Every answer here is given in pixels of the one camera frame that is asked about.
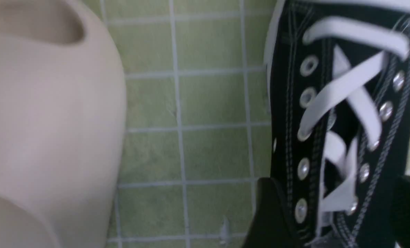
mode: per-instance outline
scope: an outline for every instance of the white stitching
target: white stitching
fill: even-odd
[[[295,51],[296,51],[297,50],[298,40],[299,40],[299,37],[301,35],[301,32],[299,32],[299,30],[304,30],[309,25],[309,21],[310,21],[311,17],[313,16],[313,13],[312,13],[312,7],[307,7],[307,6],[303,6],[303,5],[295,5],[295,4],[292,4],[291,6],[292,6],[292,12],[291,13],[292,13],[292,17],[293,17],[293,24],[294,24],[294,26],[297,30],[297,34],[295,36],[293,36],[293,38],[295,39],[294,42],[295,42]],[[306,16],[304,17],[304,19],[303,19],[303,21],[302,21],[302,23],[300,24],[299,27],[297,27],[297,22],[295,20],[295,8],[294,7],[301,8],[301,9],[303,9],[303,11],[306,10],[306,13],[305,13]],[[302,229],[300,231],[303,231],[303,232],[309,231],[309,225],[307,225],[304,229]],[[300,236],[300,238],[304,239],[308,236],[310,236],[310,232],[307,232],[306,235]]]
[[[337,228],[336,228],[335,225],[332,226],[332,229],[333,229],[333,231],[335,232],[336,236],[339,237],[338,239],[341,241],[342,246],[343,246],[343,247],[347,247],[347,246],[346,246],[346,243],[345,243],[344,240],[341,238],[341,235],[339,234],[339,232],[338,232],[338,230],[337,230]]]
[[[297,30],[297,21],[295,20],[295,11],[292,9],[291,11],[291,17],[292,17],[292,25],[294,30]],[[293,60],[292,62],[295,63],[296,61],[296,56],[297,56],[297,47],[298,47],[298,39],[296,37],[293,37],[294,42],[295,42],[295,47],[294,47],[294,54],[293,54]],[[292,78],[290,82],[290,161],[291,161],[291,166],[290,166],[290,173],[291,173],[291,180],[290,180],[290,194],[291,194],[291,200],[293,199],[293,153],[292,153],[292,124],[293,124],[293,84],[294,84],[294,77],[295,77],[295,65],[292,65],[292,72],[291,72]]]
[[[345,229],[344,229],[342,226],[339,226],[339,229],[340,229],[341,234],[342,234],[342,235],[340,235],[340,237],[341,237],[341,236],[343,236],[343,237],[348,237],[347,234],[346,234]],[[350,243],[347,243],[347,244],[345,245],[345,247],[350,247]]]
[[[312,245],[312,246],[313,245],[320,245],[320,244],[323,244],[323,243],[327,243],[328,240],[331,240],[333,238],[334,238],[333,237],[333,232],[331,231],[331,232],[328,232],[328,234],[324,235],[323,237],[316,237],[316,238],[314,238],[313,240],[311,240],[310,242],[308,242],[304,245],[306,247],[309,246],[309,245]]]
[[[394,29],[397,28],[399,22],[400,22],[403,18],[405,18],[405,15],[403,15],[402,17],[400,17],[400,18],[398,19],[397,24],[394,26]],[[384,77],[380,77],[380,79],[379,79],[378,82],[377,82],[377,85],[376,85],[376,87],[375,87],[374,94],[373,94],[373,95],[375,95],[375,93],[377,93],[377,96],[376,96],[376,98],[375,98],[375,103],[376,103],[376,105],[379,105],[379,104],[380,104],[380,102],[381,102],[381,100],[382,100],[384,94],[386,93],[386,91],[387,91],[387,89],[388,89],[388,86],[390,85],[390,82],[391,82],[391,80],[392,80],[392,78],[393,78],[393,76],[394,76],[394,71],[395,71],[395,69],[396,69],[396,67],[395,67],[396,62],[397,62],[396,56],[392,56],[392,57],[391,57],[391,60],[390,60],[390,62],[389,62],[389,66],[388,66],[389,69],[388,69],[386,78],[385,78],[385,80],[384,80],[384,84],[382,85],[382,87],[381,87],[380,89],[379,89],[379,86],[381,85],[381,82],[383,81],[382,79],[383,79]],[[366,149],[366,147],[367,147],[367,146],[366,146],[366,143],[367,143],[367,137],[366,137],[366,135],[365,135],[364,133],[362,133],[362,135],[361,135],[360,149],[359,149],[359,152],[358,152],[358,153],[359,153],[359,154],[358,154],[358,163],[359,163],[359,164],[362,164],[362,163],[363,163],[364,151],[365,151],[365,149]],[[342,213],[336,214],[337,224],[340,225],[340,226],[339,226],[340,228],[347,229],[347,230],[350,232],[349,227],[348,227],[345,223],[344,223],[344,225],[342,225],[342,224],[339,222],[339,215],[341,215],[341,214],[342,214]],[[345,237],[345,238],[347,239],[347,241],[353,239],[353,237]]]
[[[352,233],[350,232],[349,228],[347,227],[346,220],[344,219],[344,213],[341,213],[341,214],[339,215],[338,220],[340,221],[341,226],[342,226],[342,227],[344,228],[344,230],[345,230],[345,233],[346,233],[345,238],[347,238],[347,240],[349,240],[348,243],[347,243],[348,247],[359,248],[358,244],[355,243],[354,241],[352,241],[353,235],[352,235]]]
[[[314,15],[314,13],[312,12],[313,6],[294,3],[292,7],[293,7],[293,10],[298,11],[301,14],[305,14],[303,21],[301,21],[300,26],[297,28],[296,37],[299,38],[301,36],[301,31],[303,31],[307,27],[307,22],[309,22],[309,20]]]
[[[409,20],[410,19],[406,20],[403,24],[403,26],[405,26],[406,29],[409,28],[408,25],[406,26],[406,22],[408,22]],[[369,206],[370,201],[372,200],[372,195],[375,191],[375,187],[378,183],[378,179],[379,179],[380,174],[382,172],[382,169],[385,165],[385,161],[386,161],[388,152],[391,148],[391,144],[394,140],[394,136],[395,136],[395,134],[397,132],[397,129],[399,127],[399,124],[401,122],[401,118],[404,114],[404,111],[405,111],[409,96],[410,96],[410,59],[408,61],[408,73],[407,73],[406,86],[405,86],[405,88],[402,92],[402,99],[401,99],[401,102],[399,104],[397,114],[396,114],[395,119],[392,123],[391,129],[389,130],[387,141],[384,143],[383,151],[381,152],[380,158],[378,159],[377,168],[375,169],[375,174],[372,177],[371,185],[369,186],[369,190],[367,191],[366,198],[364,199],[364,203],[363,203],[363,207],[360,211],[360,215],[358,216],[358,220],[356,221],[355,226],[353,227],[353,231],[352,231],[353,240],[351,240],[353,242],[355,242],[355,239],[358,235],[358,232],[359,232],[359,229],[361,227],[361,223],[363,221],[364,215],[366,214],[367,207]]]
[[[293,27],[292,27],[292,11],[290,11],[289,9],[289,17],[288,17],[288,25],[289,25],[289,36],[291,37],[291,39],[293,40]],[[291,87],[291,77],[292,77],[292,66],[293,66],[293,57],[295,57],[295,53],[296,50],[294,49],[294,43],[293,41],[290,44],[290,53],[289,53],[289,65],[288,65],[288,82],[287,82],[287,92],[286,92],[286,173],[287,173],[287,203],[288,203],[288,208],[290,213],[292,213],[292,190],[291,190],[291,182],[292,182],[292,170],[291,167],[292,165],[290,165],[290,162],[292,162],[290,160],[290,145],[291,145],[291,138],[292,138],[292,127],[290,127],[292,124],[292,122],[290,123],[290,87]]]
[[[327,43],[327,45],[326,45],[326,42],[325,42],[326,40],[323,40],[323,41],[321,41],[321,60],[322,60],[322,63],[323,63],[323,65],[324,66],[322,66],[322,70],[321,70],[321,84],[320,84],[320,87],[322,88],[323,87],[323,85],[325,84],[325,82],[326,82],[326,69],[328,68],[328,66],[330,65],[329,64],[329,59],[326,59],[326,57],[327,58],[329,58],[329,55],[330,55],[330,46],[329,46],[329,44],[330,44],[330,39],[328,39],[328,43]],[[316,160],[316,157],[318,156],[318,154],[317,154],[317,151],[319,152],[320,151],[320,144],[321,144],[321,139],[323,138],[322,137],[322,127],[323,127],[323,121],[321,121],[320,122],[320,124],[318,125],[318,127],[317,127],[317,129],[316,129],[316,131],[315,131],[315,135],[314,135],[314,144],[313,144],[313,150],[312,150],[312,162],[311,162],[311,165],[313,165],[314,164],[314,162],[315,162],[315,160]],[[315,195],[315,192],[314,192],[314,190],[310,190],[311,188],[312,188],[312,186],[314,186],[314,184],[313,184],[313,179],[314,179],[314,177],[316,177],[316,176],[318,176],[318,174],[315,174],[315,172],[316,171],[314,171],[313,169],[311,169],[311,176],[310,176],[310,178],[309,178],[309,195],[311,196],[312,195],[312,197],[309,199],[311,202],[313,202],[314,201],[314,199],[313,199],[313,195]]]
[[[341,234],[338,233],[339,239],[341,239],[343,242],[349,240],[350,237],[345,234],[344,226],[342,226],[341,223],[339,223],[338,218],[336,219],[336,221],[338,222],[337,225],[334,224],[334,225],[332,225],[332,227],[333,227],[334,229],[335,229],[335,228],[338,228],[338,229],[341,231]]]
[[[348,242],[348,247],[350,246],[350,240],[352,239],[352,234],[350,233],[350,230],[349,230],[349,228],[347,227],[347,225],[346,225],[346,222],[345,222],[345,220],[344,220],[344,216],[343,216],[343,213],[337,213],[337,217],[336,217],[336,221],[337,221],[337,225],[338,225],[338,228],[340,228],[341,230],[344,230],[345,232],[343,233],[343,235],[344,235],[344,240],[346,241],[346,242]]]

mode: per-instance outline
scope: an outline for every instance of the black canvas sneaker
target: black canvas sneaker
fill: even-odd
[[[244,247],[394,248],[410,0],[279,0],[264,56],[271,178],[259,182]]]

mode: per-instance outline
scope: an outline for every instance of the green tile wall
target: green tile wall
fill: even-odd
[[[254,181],[270,170],[263,44],[277,1],[83,1],[107,24],[128,79],[106,247],[220,248],[223,216],[235,235],[227,248],[240,247]]]

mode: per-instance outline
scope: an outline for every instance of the shoe tongue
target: shoe tongue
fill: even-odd
[[[375,49],[373,47],[368,47],[362,44],[356,44],[350,41],[337,40],[336,44],[337,44],[336,48],[342,51],[343,56],[349,62],[350,69],[354,68],[355,66],[358,66],[359,64],[363,63],[367,59],[371,58],[372,56],[380,52],[380,50]],[[335,61],[339,61],[340,65],[343,63],[342,60],[340,60],[340,58],[336,58],[335,54],[338,54],[338,53],[334,52],[334,68],[333,68],[334,78],[336,77],[335,76],[335,72],[336,72],[336,62]],[[376,82],[377,80],[371,80],[369,83],[366,83],[365,87],[370,94],[372,94],[372,92],[375,90]]]
[[[359,56],[354,55],[353,52],[350,52],[350,48],[348,48],[349,46],[344,44],[342,45],[343,46],[341,46],[339,42],[337,42],[334,47],[332,63],[333,80],[346,74],[354,66],[357,66],[359,63],[365,60]],[[346,101],[343,101],[339,105],[337,105],[335,107],[335,112],[337,121],[332,131],[340,135],[348,147],[350,141],[356,136],[358,130],[358,120]]]

